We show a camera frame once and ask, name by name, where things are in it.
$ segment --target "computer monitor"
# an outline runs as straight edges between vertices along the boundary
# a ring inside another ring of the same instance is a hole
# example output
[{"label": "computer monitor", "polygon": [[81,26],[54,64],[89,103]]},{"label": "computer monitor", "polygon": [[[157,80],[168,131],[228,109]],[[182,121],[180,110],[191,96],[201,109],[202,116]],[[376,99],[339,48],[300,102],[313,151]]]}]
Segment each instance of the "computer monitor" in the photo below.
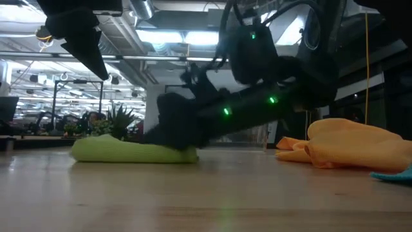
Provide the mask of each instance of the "computer monitor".
[{"label": "computer monitor", "polygon": [[15,108],[18,102],[18,97],[0,97],[0,121],[13,121]]}]

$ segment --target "black robot mount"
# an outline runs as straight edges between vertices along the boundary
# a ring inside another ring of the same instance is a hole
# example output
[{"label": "black robot mount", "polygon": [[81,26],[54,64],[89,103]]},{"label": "black robot mount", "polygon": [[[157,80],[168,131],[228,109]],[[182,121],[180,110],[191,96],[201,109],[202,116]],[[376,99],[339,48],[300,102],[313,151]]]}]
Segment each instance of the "black robot mount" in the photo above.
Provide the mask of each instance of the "black robot mount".
[{"label": "black robot mount", "polygon": [[[297,5],[308,5],[317,16],[317,44],[306,38],[311,28],[302,30],[301,46],[311,49],[311,58],[277,54],[267,23]],[[230,11],[240,26],[226,31]],[[266,21],[260,17],[245,25],[236,0],[225,6],[218,47],[213,60],[205,66],[191,64],[181,80],[194,94],[186,99],[177,93],[158,97],[159,124],[145,135],[143,143],[184,150],[189,146],[202,148],[211,139],[282,119],[296,111],[311,110],[331,103],[337,92],[339,69],[324,47],[323,13],[314,1],[294,1],[279,9]],[[236,81],[248,88],[230,93],[217,90],[207,78],[209,70],[218,70],[229,59]]]}]

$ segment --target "green led light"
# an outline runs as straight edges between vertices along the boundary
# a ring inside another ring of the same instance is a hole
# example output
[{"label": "green led light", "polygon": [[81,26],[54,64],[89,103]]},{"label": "green led light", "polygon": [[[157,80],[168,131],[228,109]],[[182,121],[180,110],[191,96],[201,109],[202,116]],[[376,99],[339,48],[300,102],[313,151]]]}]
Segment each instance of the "green led light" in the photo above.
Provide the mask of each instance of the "green led light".
[{"label": "green led light", "polygon": [[272,103],[272,104],[276,104],[276,103],[279,102],[279,99],[277,99],[277,97],[270,97],[269,102]]}]

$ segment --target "desk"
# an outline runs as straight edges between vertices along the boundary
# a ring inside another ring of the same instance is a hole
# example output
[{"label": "desk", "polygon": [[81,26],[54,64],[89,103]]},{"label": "desk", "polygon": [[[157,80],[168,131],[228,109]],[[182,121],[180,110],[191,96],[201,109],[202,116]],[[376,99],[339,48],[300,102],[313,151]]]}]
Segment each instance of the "desk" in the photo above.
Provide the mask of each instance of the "desk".
[{"label": "desk", "polygon": [[75,164],[68,148],[14,154],[0,162],[2,232],[412,229],[412,188],[262,151],[203,150],[193,165]]},{"label": "desk", "polygon": [[13,147],[15,150],[37,149],[37,148],[55,148],[62,146],[72,146],[77,138],[62,139],[61,136],[5,136],[0,135],[0,151],[6,149],[6,143],[13,139]]}]

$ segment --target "teal cloth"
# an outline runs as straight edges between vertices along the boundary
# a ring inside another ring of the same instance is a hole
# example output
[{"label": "teal cloth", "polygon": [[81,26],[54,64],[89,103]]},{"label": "teal cloth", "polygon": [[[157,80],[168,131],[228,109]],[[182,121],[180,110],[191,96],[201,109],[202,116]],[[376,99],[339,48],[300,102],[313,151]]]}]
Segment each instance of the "teal cloth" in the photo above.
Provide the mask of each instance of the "teal cloth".
[{"label": "teal cloth", "polygon": [[410,165],[407,170],[395,175],[387,175],[373,172],[371,173],[371,176],[373,178],[388,182],[412,185],[412,165]]}]

